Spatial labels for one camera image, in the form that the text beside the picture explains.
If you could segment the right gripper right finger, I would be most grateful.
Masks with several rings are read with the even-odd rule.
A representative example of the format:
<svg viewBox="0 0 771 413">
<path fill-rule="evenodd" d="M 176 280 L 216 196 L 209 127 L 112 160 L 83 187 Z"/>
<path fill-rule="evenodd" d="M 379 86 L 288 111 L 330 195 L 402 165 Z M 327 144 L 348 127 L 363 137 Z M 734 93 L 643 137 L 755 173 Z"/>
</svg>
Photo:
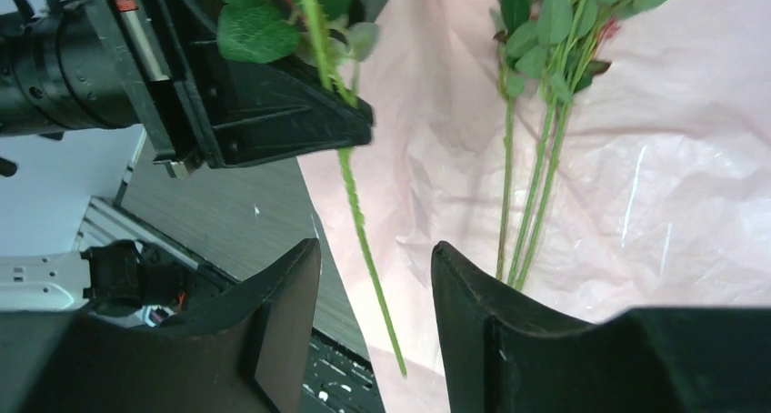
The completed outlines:
<svg viewBox="0 0 771 413">
<path fill-rule="evenodd" d="M 601 324 L 504 285 L 446 242 L 431 257 L 454 412 L 767 412 L 766 307 L 638 307 Z"/>
</svg>

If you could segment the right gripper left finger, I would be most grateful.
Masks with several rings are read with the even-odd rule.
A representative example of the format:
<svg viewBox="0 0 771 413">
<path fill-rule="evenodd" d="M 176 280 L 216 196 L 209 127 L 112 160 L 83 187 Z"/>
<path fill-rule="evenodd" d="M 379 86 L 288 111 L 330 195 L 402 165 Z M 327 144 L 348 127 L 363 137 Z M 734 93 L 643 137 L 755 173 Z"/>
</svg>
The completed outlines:
<svg viewBox="0 0 771 413">
<path fill-rule="evenodd" d="M 296 412 L 321 251 L 300 241 L 260 273 L 159 327 L 74 312 L 1 316 L 4 412 Z"/>
</svg>

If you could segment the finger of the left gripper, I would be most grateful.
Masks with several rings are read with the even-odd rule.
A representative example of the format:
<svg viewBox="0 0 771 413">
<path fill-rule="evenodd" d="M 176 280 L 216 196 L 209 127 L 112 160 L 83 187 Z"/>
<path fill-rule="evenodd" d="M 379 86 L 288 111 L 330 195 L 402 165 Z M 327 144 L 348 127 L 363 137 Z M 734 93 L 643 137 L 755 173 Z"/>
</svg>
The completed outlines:
<svg viewBox="0 0 771 413">
<path fill-rule="evenodd" d="M 258 166 L 364 146 L 374 115 L 325 89 L 283 0 L 134 0 L 135 114 L 168 166 Z"/>
</svg>

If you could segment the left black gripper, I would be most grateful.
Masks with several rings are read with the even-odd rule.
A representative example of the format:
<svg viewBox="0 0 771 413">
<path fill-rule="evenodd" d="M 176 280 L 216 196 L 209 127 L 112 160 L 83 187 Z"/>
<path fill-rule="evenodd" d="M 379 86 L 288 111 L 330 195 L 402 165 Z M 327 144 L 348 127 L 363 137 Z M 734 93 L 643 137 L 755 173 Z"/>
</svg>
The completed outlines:
<svg viewBox="0 0 771 413">
<path fill-rule="evenodd" d="M 182 52 L 157 0 L 12 0 L 1 17 L 1 134 L 141 126 L 173 177 L 199 166 Z"/>
</svg>

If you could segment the pink paper bouquet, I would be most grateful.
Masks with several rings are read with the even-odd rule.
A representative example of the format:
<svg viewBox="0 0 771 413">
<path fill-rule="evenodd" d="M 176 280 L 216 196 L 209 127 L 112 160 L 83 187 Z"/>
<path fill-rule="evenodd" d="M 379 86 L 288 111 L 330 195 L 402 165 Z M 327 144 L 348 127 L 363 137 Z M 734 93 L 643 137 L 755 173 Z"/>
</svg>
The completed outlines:
<svg viewBox="0 0 771 413">
<path fill-rule="evenodd" d="M 496 270 L 506 107 L 496 0 L 387 0 L 360 67 L 372 143 L 352 155 L 402 375 L 338 159 L 299 164 L 385 410 L 447 412 L 430 285 L 446 241 Z M 668 0 L 623 21 L 576 97 L 525 291 L 588 321 L 642 304 L 770 301 L 770 0 Z"/>
</svg>

